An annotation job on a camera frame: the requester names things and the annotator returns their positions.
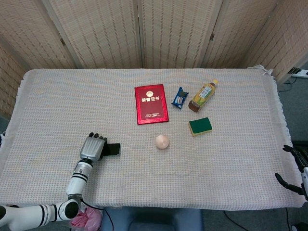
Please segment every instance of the green sponge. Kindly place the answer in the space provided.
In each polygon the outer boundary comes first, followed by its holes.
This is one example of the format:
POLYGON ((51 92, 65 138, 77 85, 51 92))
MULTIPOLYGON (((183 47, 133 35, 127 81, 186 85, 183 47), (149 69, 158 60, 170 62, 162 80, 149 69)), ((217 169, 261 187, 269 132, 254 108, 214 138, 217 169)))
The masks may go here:
POLYGON ((191 130, 192 136, 201 135, 212 130, 210 120, 207 117, 189 121, 189 128, 191 130))

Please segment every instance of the robotic hand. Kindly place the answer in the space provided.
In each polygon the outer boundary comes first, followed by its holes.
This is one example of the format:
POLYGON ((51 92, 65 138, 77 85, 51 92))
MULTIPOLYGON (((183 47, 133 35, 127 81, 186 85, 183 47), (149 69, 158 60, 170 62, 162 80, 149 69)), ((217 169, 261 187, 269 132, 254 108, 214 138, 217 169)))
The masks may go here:
POLYGON ((284 145, 283 150, 285 150, 286 152, 290 152, 293 155, 295 162, 298 166, 298 169, 301 173, 303 183, 301 184, 301 187, 298 187, 298 186, 288 184, 287 182, 285 182, 278 173, 275 173, 275 176, 276 176, 278 182, 283 187, 285 187, 286 189, 289 189, 293 192, 296 192, 299 195, 304 195, 305 199, 308 201, 308 197, 307 197, 307 192, 308 192, 308 153, 304 149, 301 149, 299 147, 290 147, 288 145, 284 145))
POLYGON ((0 227, 8 224, 12 231, 23 231, 44 226, 50 221, 73 219, 79 211, 82 191, 93 168, 92 163, 100 161, 105 155, 117 155, 119 151, 120 144, 107 144, 107 138, 90 133, 80 151, 81 160, 66 189, 68 200, 54 205, 23 208, 0 206, 0 227))

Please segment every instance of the gray floor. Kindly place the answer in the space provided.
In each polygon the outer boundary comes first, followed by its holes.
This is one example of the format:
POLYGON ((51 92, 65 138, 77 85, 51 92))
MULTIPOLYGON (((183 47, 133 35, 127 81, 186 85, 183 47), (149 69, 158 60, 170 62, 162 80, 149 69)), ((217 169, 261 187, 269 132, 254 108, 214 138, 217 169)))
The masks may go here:
MULTIPOLYGON (((308 140, 308 79, 298 78, 294 84, 284 84, 279 88, 279 97, 283 104, 284 115, 292 140, 308 140)), ((288 231, 286 209, 269 209, 256 211, 227 211, 228 216, 249 231, 288 231)), ((302 208, 288 208, 289 223, 308 223, 308 204, 302 208)), ((204 210, 205 231, 242 231, 231 223, 223 211, 204 210)), ((68 231, 63 224, 51 223, 36 231, 68 231)))

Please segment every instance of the bamboo screen panel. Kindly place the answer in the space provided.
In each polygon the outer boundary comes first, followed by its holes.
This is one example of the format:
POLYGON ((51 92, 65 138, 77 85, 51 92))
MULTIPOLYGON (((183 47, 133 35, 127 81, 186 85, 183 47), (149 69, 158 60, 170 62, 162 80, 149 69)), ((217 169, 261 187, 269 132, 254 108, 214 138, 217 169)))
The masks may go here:
POLYGON ((0 114, 12 115, 17 90, 26 70, 0 46, 0 114))
POLYGON ((132 0, 51 0, 84 68, 140 68, 132 0))
POLYGON ((196 68, 220 0, 141 0, 145 68, 196 68))
POLYGON ((209 43, 204 68, 237 68, 277 0, 224 1, 209 43))
POLYGON ((73 68, 33 0, 1 0, 0 21, 0 36, 31 68, 73 68))
POLYGON ((307 11, 307 0, 284 0, 278 4, 242 66, 261 64, 273 68, 276 80, 285 81, 286 73, 308 53, 307 11))

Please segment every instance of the table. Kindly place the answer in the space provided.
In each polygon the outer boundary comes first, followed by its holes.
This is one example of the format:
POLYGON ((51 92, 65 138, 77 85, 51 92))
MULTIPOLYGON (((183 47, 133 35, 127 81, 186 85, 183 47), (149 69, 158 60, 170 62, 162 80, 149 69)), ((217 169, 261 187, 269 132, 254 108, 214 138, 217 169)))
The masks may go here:
POLYGON ((100 206, 249 210, 300 207, 304 197, 272 77, 260 69, 37 69, 25 74, 0 150, 0 204, 66 199, 79 151, 90 132, 121 143, 121 155, 93 165, 84 200, 100 206), (188 108, 217 78, 198 113, 188 108), (169 122, 137 125, 134 87, 164 84, 169 122), (179 87, 189 92, 180 110, 179 87), (213 130, 193 137, 188 121, 208 117, 213 130), (155 147, 166 134, 170 146, 155 147))

